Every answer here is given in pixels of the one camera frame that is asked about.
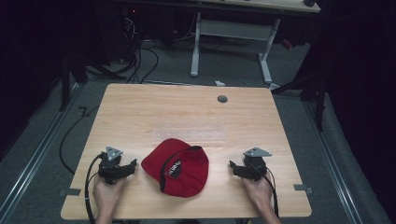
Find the wooden table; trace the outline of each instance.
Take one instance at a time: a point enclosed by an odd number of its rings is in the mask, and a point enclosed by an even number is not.
[[[228,101],[220,103],[220,95]],[[200,194],[187,199],[165,195],[159,183],[139,166],[165,134],[179,134],[179,139],[204,148],[209,175]],[[242,165],[243,152],[253,147],[273,154],[264,159],[275,175],[280,216],[311,214],[305,192],[294,189],[293,185],[303,183],[267,89],[110,84],[70,189],[84,189],[90,163],[107,145],[124,151],[121,165],[138,161],[135,174],[127,179],[116,218],[257,217],[240,177],[229,167],[229,160]],[[93,197],[91,200],[96,216]],[[78,196],[66,197],[62,217],[88,218],[83,190]]]

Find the hand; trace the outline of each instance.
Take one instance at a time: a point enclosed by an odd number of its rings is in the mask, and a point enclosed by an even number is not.
[[[264,177],[257,182],[245,178],[242,178],[242,181],[244,182],[249,199],[256,207],[260,216],[264,220],[264,223],[280,223],[275,214],[274,208],[271,205],[271,198],[273,195],[272,188]]]
[[[99,175],[95,176],[93,197],[99,209],[96,224],[111,223],[125,180],[126,177],[119,179],[115,185],[108,185],[102,177]]]

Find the floor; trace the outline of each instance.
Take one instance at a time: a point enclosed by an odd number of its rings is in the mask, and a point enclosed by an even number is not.
[[[263,82],[256,54],[230,50],[234,45],[213,48],[213,43],[209,43],[202,47],[200,74],[190,77],[189,41],[172,47],[145,42],[137,74],[142,78],[154,69],[145,79],[151,84],[215,86],[218,80],[226,86],[269,88]],[[293,49],[273,45],[268,64],[276,85],[293,80],[308,50],[309,45]],[[113,63],[110,69],[120,67],[123,64]],[[133,71],[122,75],[129,77]],[[82,119],[82,111],[84,107],[89,111],[98,106],[106,86],[114,82],[124,81],[89,75],[87,84],[73,86],[71,104],[64,112],[58,111],[60,83],[53,89],[0,163],[0,169],[6,171],[0,174],[0,201],[4,202],[0,223],[88,223],[63,220],[60,216],[64,192],[73,178],[61,163],[60,151],[65,163],[76,169],[95,117],[93,111]],[[282,223],[390,223],[347,145],[331,100],[326,98],[324,131],[319,132],[312,121],[315,102],[302,102],[299,91],[285,91],[274,98],[302,180],[310,189],[307,196],[313,210],[310,217],[281,218]]]

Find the table hole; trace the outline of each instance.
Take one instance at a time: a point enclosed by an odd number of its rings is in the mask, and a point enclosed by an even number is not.
[[[218,101],[219,101],[220,103],[227,103],[228,98],[227,98],[227,96],[225,96],[225,95],[220,95],[220,96],[218,96]]]

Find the cable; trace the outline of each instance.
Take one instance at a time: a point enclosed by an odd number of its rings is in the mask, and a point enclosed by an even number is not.
[[[250,167],[253,167],[253,169],[255,169],[259,174],[262,175],[262,172],[260,172],[255,166],[253,166],[251,163],[249,163],[249,165],[250,165]],[[273,192],[273,196],[274,196],[274,212],[275,212],[275,215],[277,217],[279,217],[279,208],[278,208],[278,205],[277,205],[277,194],[276,194],[275,178],[274,178],[274,175],[271,172],[271,170],[268,169],[268,167],[266,167],[266,169],[267,169],[268,172],[270,172],[270,175],[271,175],[271,177],[274,180],[274,185],[271,183],[271,180],[269,180],[266,175],[262,175],[262,177],[264,177],[265,181],[267,181],[267,183],[270,185],[270,188],[271,188],[271,190]]]
[[[72,175],[75,174],[75,171],[73,171],[65,162],[64,162],[64,156],[62,155],[63,147],[64,147],[64,140],[66,139],[67,135],[70,134],[70,132],[76,127],[76,125],[79,124],[80,121],[82,121],[84,118],[88,117],[94,110],[99,108],[99,105],[96,106],[94,109],[90,110],[87,114],[79,118],[66,132],[64,135],[64,138],[62,139],[61,144],[59,145],[59,158],[61,159],[61,163],[64,165],[64,168],[66,168]]]
[[[214,42],[217,42],[217,41],[219,41],[219,44],[217,45],[217,46],[215,46],[214,48],[205,48],[202,44],[204,44],[204,43],[200,43],[200,48],[201,49],[218,49],[218,48],[220,48],[222,45],[223,45],[223,43],[224,43],[224,38],[223,37],[221,37],[221,36],[207,36],[206,38],[202,38],[202,40],[206,40],[207,42],[206,43],[209,43],[209,44],[211,44],[211,43],[214,43]]]
[[[192,18],[192,22],[191,22],[191,26],[190,26],[189,31],[188,31],[183,37],[181,37],[181,38],[179,38],[179,39],[174,39],[175,42],[178,41],[178,40],[184,40],[184,39],[191,38],[192,36],[195,36],[195,35],[190,35],[190,36],[187,36],[187,35],[189,35],[189,34],[191,33],[192,27],[193,27],[194,24],[195,24],[196,16],[197,16],[197,13],[195,12],[195,13],[194,13],[194,17]]]
[[[152,51],[151,49],[146,49],[146,50],[148,50],[148,51],[150,51],[151,53],[153,53],[153,54],[155,55],[157,61],[155,62],[154,67],[153,67],[147,74],[145,74],[145,75],[143,76],[142,80],[140,80],[140,84],[143,84],[143,82],[144,82],[144,80],[146,79],[146,77],[148,77],[149,74],[151,74],[151,72],[154,71],[154,69],[157,67],[158,61],[159,61],[158,55],[157,55],[154,51]]]
[[[134,32],[135,32],[135,30],[136,30],[136,27],[134,26],[134,22],[131,21],[129,18],[125,18],[125,20],[131,23],[131,24],[129,24],[129,26],[126,28],[126,32],[129,32],[129,29],[131,29],[131,26],[134,27],[134,29],[133,29],[133,31],[132,31],[132,36],[131,36],[131,41],[133,41],[133,40],[134,40]]]
[[[95,159],[93,159],[93,161],[91,162],[90,168],[88,169],[87,176],[85,178],[85,190],[84,190],[85,207],[87,209],[88,218],[90,219],[91,224],[95,224],[95,220],[94,220],[93,214],[92,214],[91,202],[90,202],[90,192],[88,191],[88,186],[90,185],[90,181],[92,179],[92,177],[90,178],[91,169],[92,169],[93,165],[95,164],[95,162],[98,159],[102,159],[102,158],[103,158],[103,153],[97,155],[95,157]]]
[[[255,40],[255,39],[249,39],[245,43],[238,43],[238,42],[235,42],[235,41],[230,41],[231,39],[236,40],[236,39],[239,39],[239,38],[226,38],[224,40],[224,43],[225,44],[229,44],[229,45],[245,46],[245,45],[249,45],[249,44],[254,44],[254,43],[259,41],[259,40]]]
[[[91,183],[91,180],[93,179],[93,177],[94,177],[95,175],[97,175],[97,174],[98,174],[98,173],[96,172],[95,174],[91,175],[90,180],[88,181],[88,185]]]
[[[186,40],[188,40],[189,38],[192,38],[192,37],[194,37],[194,35],[189,36],[188,38],[185,38],[185,39],[183,39],[183,40],[174,41],[174,44],[176,44],[176,45],[178,45],[178,46],[181,46],[181,47],[189,47],[189,46],[191,46],[191,45],[193,45],[193,44],[195,43],[195,40],[194,40],[194,39],[191,40],[191,41],[190,41],[189,43],[187,43],[187,44],[180,44],[180,42],[186,41]]]
[[[134,72],[128,77],[128,79],[126,80],[126,82],[125,83],[129,83],[129,81],[131,81],[131,78],[132,77],[134,77],[134,75],[137,75],[137,70],[140,68],[140,64],[141,64],[141,62],[142,62],[142,54],[141,54],[141,52],[140,52],[140,46],[141,46],[141,42],[140,42],[140,44],[139,44],[139,48],[137,49],[138,50],[138,55],[139,55],[139,63],[137,64],[137,66],[135,65],[134,66]]]
[[[237,80],[239,80],[239,81],[241,81],[241,82],[243,82],[243,83],[245,83],[245,85],[247,85],[247,86],[250,87],[250,84],[248,84],[245,80],[243,80],[243,79],[241,79],[241,78],[239,78],[239,77],[234,77],[234,78],[237,79]]]

